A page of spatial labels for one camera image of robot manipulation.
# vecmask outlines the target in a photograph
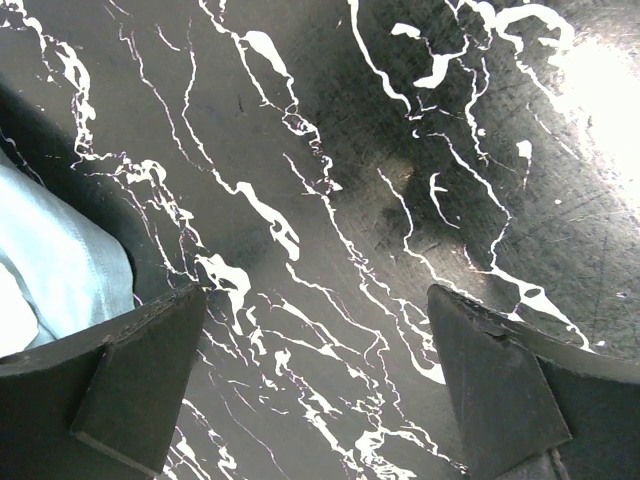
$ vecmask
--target light blue fabric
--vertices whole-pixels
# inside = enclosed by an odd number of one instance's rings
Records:
[[[28,348],[133,309],[133,276],[122,246],[1,151],[0,262],[38,317],[40,332]]]

